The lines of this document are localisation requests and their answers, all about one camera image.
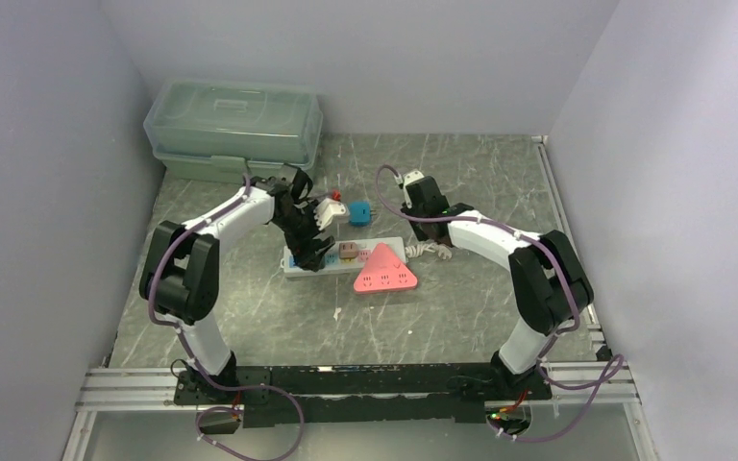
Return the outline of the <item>small pink charger plug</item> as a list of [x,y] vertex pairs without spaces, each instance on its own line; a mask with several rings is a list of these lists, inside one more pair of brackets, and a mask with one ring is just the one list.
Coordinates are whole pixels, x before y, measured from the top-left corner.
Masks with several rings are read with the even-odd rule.
[[356,259],[360,254],[360,247],[356,242],[341,242],[338,246],[338,257],[342,260]]

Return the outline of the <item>blue plug adapter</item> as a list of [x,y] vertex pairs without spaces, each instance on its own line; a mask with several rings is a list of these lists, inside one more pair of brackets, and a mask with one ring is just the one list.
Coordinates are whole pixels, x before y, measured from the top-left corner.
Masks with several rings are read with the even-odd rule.
[[355,201],[348,204],[349,224],[353,227],[366,227],[373,221],[374,210],[369,202]]

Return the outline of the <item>pink triangular power strip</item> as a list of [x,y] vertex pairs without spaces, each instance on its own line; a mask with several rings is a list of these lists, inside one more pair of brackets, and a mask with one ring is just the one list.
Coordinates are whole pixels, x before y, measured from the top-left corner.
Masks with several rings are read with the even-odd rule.
[[379,243],[369,254],[353,283],[360,295],[413,290],[418,278],[391,247]]

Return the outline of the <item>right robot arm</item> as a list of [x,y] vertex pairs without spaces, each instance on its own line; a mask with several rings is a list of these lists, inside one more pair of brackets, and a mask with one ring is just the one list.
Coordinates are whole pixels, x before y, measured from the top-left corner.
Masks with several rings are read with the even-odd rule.
[[568,236],[540,234],[495,222],[472,206],[451,205],[436,180],[418,170],[399,180],[401,212],[420,241],[459,248],[503,266],[511,276],[519,320],[491,359],[491,385],[513,399],[524,391],[542,352],[559,331],[571,328],[594,301],[594,291]]

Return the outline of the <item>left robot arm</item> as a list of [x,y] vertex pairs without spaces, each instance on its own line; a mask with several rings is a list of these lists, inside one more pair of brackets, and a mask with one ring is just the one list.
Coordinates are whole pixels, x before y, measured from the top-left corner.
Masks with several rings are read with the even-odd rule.
[[268,178],[245,175],[228,200],[204,214],[176,223],[160,222],[152,235],[138,285],[149,320],[174,329],[187,366],[212,402],[230,400],[238,386],[234,352],[212,311],[220,290],[221,259],[233,244],[261,226],[283,233],[296,266],[318,272],[334,239],[325,231],[349,214],[333,193],[314,196],[313,181],[285,163]]

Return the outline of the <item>green plastic storage box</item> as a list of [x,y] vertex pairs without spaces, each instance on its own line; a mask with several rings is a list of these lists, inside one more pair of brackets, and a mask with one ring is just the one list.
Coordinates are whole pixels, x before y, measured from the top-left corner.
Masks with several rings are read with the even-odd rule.
[[143,127],[174,177],[240,182],[284,164],[311,173],[323,122],[317,94],[304,86],[172,79]]

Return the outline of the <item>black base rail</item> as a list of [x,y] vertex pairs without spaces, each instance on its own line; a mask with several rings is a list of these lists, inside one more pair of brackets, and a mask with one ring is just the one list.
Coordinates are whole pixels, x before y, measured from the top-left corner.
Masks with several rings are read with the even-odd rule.
[[182,407],[238,403],[247,428],[308,424],[451,420],[481,424],[485,412],[518,399],[549,400],[536,372],[510,385],[491,364],[240,366],[219,388],[181,371],[174,403]]

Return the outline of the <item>aluminium frame rail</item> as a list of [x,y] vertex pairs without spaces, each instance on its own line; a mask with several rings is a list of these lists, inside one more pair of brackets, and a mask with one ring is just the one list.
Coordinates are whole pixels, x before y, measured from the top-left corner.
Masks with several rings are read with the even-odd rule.
[[415,288],[359,294],[328,254],[292,276],[283,234],[239,219],[210,270],[209,328],[241,390],[203,393],[175,330],[151,322],[141,260],[111,362],[88,372],[71,459],[639,460],[654,458],[627,366],[598,359],[589,310],[539,375],[502,384],[493,354],[521,292],[475,244],[410,259]]

